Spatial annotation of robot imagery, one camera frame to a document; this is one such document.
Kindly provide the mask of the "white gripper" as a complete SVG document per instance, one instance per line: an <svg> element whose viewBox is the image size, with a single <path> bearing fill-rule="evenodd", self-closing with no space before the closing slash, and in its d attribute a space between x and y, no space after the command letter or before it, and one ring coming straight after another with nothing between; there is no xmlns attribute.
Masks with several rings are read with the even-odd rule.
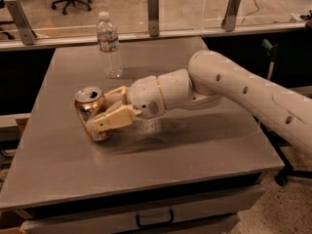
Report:
<svg viewBox="0 0 312 234"><path fill-rule="evenodd" d="M132 125L137 116L152 119L165 114L160 87L155 76L136 80L129 88L119 87L104 93L105 106L110 107L121 101L123 104L111 112L102 112L87 121L91 133L101 133Z"/></svg>

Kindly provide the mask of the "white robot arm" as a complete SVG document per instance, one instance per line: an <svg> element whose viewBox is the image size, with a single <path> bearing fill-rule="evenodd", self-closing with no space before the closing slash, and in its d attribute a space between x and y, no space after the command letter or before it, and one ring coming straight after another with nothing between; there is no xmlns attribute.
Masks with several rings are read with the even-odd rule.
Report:
<svg viewBox="0 0 312 234"><path fill-rule="evenodd" d="M152 119L168 110L210 107L229 98L306 156L312 156L312 99L259 77L210 50L194 54L186 69L149 76L104 95L106 110L87 121L94 139L101 133Z"/></svg>

